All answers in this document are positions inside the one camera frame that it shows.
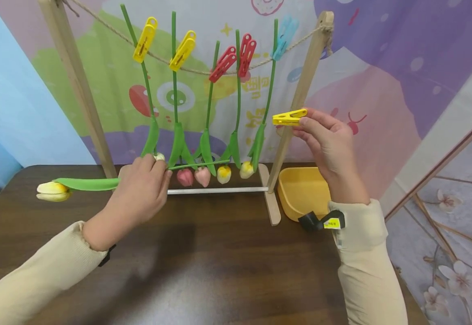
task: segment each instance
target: yellow tray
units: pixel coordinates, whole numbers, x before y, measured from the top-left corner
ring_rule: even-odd
[[[288,218],[314,211],[320,220],[328,214],[330,191],[317,167],[291,167],[279,173],[278,194]]]

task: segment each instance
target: table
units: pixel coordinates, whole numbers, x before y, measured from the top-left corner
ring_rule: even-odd
[[[0,278],[71,223],[91,218],[111,194],[76,192],[53,203],[36,199],[37,185],[102,175],[97,166],[35,166],[15,175],[0,194]],[[256,186],[257,177],[240,182]],[[105,266],[30,324],[345,324],[331,233],[306,233],[285,216],[271,227],[266,209],[261,193],[169,196]],[[403,291],[410,324],[427,324]]]

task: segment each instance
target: yellow clothespin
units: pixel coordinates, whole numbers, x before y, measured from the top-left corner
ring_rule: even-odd
[[[172,71],[177,72],[182,64],[184,64],[184,61],[189,57],[189,54],[191,54],[194,49],[195,40],[196,33],[194,31],[188,31],[187,34],[185,34],[184,39],[176,49],[175,57],[171,59],[170,68]]]
[[[302,108],[297,111],[291,111],[272,116],[272,124],[274,125],[299,125],[300,118],[306,116],[307,110]]]
[[[135,52],[133,52],[133,59],[139,62],[140,64],[144,61],[144,57],[148,52],[151,42],[153,42],[157,26],[158,21],[154,17],[149,17],[146,21],[146,26],[144,26],[144,29],[140,34],[137,47],[135,48]]]

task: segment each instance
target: red clothespin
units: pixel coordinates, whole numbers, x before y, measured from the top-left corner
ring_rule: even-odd
[[[209,76],[211,82],[217,82],[221,76],[236,62],[236,48],[230,46],[216,62],[216,68]]]
[[[249,71],[250,60],[252,60],[255,49],[256,40],[253,40],[249,33],[243,35],[240,49],[240,69],[237,72],[240,78],[243,78],[247,74],[247,71]]]

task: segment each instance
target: floral wallpaper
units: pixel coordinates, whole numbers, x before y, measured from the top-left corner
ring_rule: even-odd
[[[434,325],[472,325],[472,142],[388,222],[391,260]]]

